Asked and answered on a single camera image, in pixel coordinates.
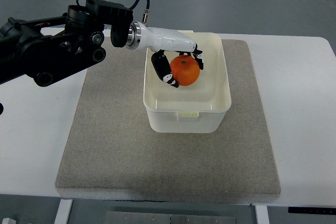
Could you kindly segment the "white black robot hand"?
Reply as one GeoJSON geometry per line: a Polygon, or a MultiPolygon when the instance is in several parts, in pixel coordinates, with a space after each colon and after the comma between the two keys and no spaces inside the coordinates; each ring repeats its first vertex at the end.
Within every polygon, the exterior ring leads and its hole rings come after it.
{"type": "Polygon", "coordinates": [[[204,69],[203,51],[197,48],[194,40],[174,29],[146,27],[141,22],[132,22],[125,47],[130,50],[150,48],[154,51],[151,62],[158,78],[175,88],[180,85],[173,77],[164,51],[176,51],[179,56],[194,56],[199,68],[204,69]]]}

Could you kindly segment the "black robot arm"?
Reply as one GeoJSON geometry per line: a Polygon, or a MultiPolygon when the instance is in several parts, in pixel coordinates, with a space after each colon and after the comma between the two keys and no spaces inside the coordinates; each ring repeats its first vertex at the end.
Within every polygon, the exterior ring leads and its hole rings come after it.
{"type": "Polygon", "coordinates": [[[178,88],[183,82],[177,78],[165,52],[192,59],[202,70],[202,51],[194,40],[179,31],[148,27],[149,11],[146,7],[142,20],[136,22],[132,7],[85,0],[84,5],[70,5],[59,17],[31,21],[11,17],[1,27],[1,83],[26,75],[38,86],[47,87],[102,62],[106,57],[103,29],[110,25],[114,47],[151,49],[151,62],[158,78],[178,88]]]}

